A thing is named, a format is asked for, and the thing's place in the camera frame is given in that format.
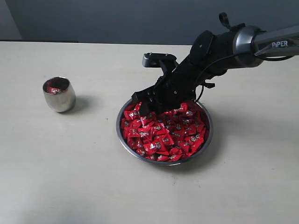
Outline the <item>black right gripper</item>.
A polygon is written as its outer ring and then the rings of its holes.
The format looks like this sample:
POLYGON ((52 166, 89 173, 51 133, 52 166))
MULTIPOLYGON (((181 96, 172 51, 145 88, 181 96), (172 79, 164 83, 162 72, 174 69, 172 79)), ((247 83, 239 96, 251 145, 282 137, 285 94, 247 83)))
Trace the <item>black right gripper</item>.
POLYGON ((161 69, 163 76, 152 88, 134 92, 131 96, 134 103, 141 102, 140 116, 178 109, 181 103, 194 100, 196 88, 210 77, 210 74, 202 67, 192 64, 190 57, 178 63, 173 71, 161 69))

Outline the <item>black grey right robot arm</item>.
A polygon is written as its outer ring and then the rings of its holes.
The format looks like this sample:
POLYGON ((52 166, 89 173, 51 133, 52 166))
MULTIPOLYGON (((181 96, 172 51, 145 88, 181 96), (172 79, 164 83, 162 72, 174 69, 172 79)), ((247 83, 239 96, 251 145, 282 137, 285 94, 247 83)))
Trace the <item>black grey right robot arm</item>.
POLYGON ((163 75, 154 85, 133 93, 131 98, 134 103, 141 103, 141 115, 177 109, 185 101, 198 99, 198 86, 213 88, 210 80, 229 69, 254 68, 263 61, 283 61, 298 53, 298 25, 263 31, 240 24, 221 35, 205 31, 180 63, 171 54, 144 54, 143 66, 161 68, 163 75))

